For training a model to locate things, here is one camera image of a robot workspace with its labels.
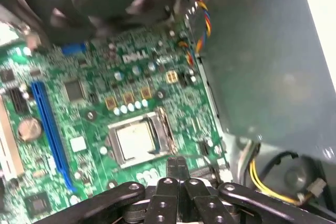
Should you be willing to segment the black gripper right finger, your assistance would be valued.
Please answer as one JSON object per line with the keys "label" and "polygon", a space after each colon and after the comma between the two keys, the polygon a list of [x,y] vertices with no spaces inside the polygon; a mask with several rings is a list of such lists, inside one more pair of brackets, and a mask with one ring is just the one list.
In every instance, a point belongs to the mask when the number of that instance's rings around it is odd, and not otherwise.
{"label": "black gripper right finger", "polygon": [[236,223],[223,202],[253,214],[255,223],[333,223],[333,221],[236,183],[223,183],[212,195],[199,178],[192,178],[184,157],[178,171],[188,198],[203,223]]}

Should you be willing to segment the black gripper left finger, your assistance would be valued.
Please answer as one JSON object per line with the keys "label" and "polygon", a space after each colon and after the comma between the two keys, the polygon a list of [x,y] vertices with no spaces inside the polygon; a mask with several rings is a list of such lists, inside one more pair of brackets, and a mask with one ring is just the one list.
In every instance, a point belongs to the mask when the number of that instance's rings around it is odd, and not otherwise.
{"label": "black gripper left finger", "polygon": [[[145,212],[144,223],[176,223],[179,194],[179,157],[166,161],[167,177],[159,179]],[[126,182],[39,223],[113,223],[122,217],[121,209],[145,198],[146,188],[137,182]]]}

